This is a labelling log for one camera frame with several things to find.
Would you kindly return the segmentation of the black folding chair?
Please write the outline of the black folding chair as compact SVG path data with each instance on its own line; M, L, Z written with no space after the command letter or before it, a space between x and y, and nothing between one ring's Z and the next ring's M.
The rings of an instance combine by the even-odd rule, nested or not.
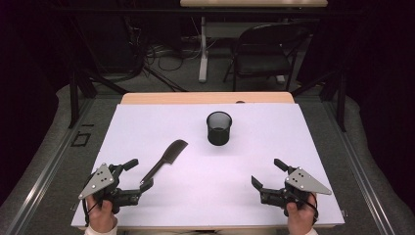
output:
M231 61L223 81L237 78L286 76L289 90L299 47L310 35L303 23L268 23L245 30L231 47Z

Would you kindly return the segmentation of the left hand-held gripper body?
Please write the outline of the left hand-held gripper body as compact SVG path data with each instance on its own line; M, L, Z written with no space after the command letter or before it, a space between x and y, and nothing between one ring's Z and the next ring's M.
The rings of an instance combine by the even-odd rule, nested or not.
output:
M142 195L140 189L121 190L118 187L119 177L125 170L122 164L101 164L93 172L78 196L82 201L85 214L88 214L86 198L93 196L97 204L102 204L104 200L113 203L113 213L117 214L121 207L137 206Z

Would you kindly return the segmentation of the wooden table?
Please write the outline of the wooden table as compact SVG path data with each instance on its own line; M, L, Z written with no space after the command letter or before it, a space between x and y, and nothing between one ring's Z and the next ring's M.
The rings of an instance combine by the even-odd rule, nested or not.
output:
M284 103L294 104L290 92L165 92L127 93L122 105L154 104L236 104L236 103Z

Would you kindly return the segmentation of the black mesh pen cup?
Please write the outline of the black mesh pen cup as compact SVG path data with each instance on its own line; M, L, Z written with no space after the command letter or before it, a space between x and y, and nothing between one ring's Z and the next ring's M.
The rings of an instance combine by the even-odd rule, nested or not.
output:
M230 139L233 119L225 112L217 111L207 117L207 140L214 146L223 146Z

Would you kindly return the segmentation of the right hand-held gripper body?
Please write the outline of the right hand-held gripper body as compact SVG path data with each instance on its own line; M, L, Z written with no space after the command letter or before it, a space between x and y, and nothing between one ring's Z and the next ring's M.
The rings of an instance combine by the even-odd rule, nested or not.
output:
M298 209L311 206L318 212L308 198L311 195L331 195L332 190L301 167L290 167L283 173L276 174L276 181L267 179L259 184L259 198L263 204L281 208L284 215L288 214L287 204L294 203Z

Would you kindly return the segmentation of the white board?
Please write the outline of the white board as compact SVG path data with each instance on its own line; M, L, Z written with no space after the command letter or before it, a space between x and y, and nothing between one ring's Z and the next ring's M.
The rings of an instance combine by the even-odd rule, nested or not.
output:
M207 117L217 111L233 119L223 146L208 142ZM136 189L176 139L188 146L155 175L137 206L120 210L120 228L283 226L283 211L262 204L252 186L253 176L265 184L285 173L275 159L329 182L297 104L119 105L96 162L118 165L137 159L139 164L119 180L121 189Z

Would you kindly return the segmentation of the person's left hand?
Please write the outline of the person's left hand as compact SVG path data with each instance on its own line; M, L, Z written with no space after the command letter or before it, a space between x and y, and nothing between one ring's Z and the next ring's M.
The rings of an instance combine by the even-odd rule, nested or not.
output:
M117 226L117 218L113 214L113 203L104 200L102 205L96 203L92 196L86 198L89 225L92 227Z

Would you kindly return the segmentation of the black metal stand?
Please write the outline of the black metal stand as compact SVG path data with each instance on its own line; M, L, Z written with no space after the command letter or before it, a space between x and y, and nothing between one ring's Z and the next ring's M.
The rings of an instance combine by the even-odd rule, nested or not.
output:
M80 118L78 92L87 99L93 99L97 96L98 91L93 85L97 81L106 87L112 89L118 94L124 95L127 90L114 84L108 79L91 69L83 69L80 65L72 64L69 76L69 97L70 97L70 123L69 128L73 128Z
M346 107L346 74L347 67L338 66L332 70L324 72L321 76L302 85L300 88L291 92L293 97L315 87L318 83L323 82L323 88L319 93L321 101L331 101L334 95L337 95L336 105L336 123L341 131L346 132L345 127L345 107Z

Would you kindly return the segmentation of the black comb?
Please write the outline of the black comb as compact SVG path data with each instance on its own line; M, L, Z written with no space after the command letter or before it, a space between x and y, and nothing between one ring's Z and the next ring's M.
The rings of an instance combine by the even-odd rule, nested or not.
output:
M140 181L141 184L152 179L163 165L172 165L181 152L188 146L188 143L182 139L173 141L164 151L161 158L149 170L149 172Z

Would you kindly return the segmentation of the person's right hand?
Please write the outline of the person's right hand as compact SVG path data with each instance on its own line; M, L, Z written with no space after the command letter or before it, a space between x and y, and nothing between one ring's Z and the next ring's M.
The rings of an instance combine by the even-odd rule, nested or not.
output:
M289 235L305 235L313 228L315 216L314 206L316 205L316 196L311 194L308 197L308 204L301 209L295 203L288 203L286 206L288 212L288 229Z

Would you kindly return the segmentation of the metal floor rail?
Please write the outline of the metal floor rail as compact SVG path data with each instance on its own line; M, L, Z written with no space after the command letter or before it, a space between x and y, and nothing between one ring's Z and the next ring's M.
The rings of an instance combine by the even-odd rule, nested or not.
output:
M376 194L358 156L353 148L347 134L339 127L336 118L336 111L333 104L328 102L322 103L330 122L334 126L337 135L340 137L343 146L346 148L346 159L350 170L357 182L366 206L371 213L372 218L380 232L380 235L396 235L390 220L388 219L384 207Z
M64 119L66 109L59 108L18 188L0 208L0 235L82 235L71 222L97 155L94 108L86 100L73 128Z

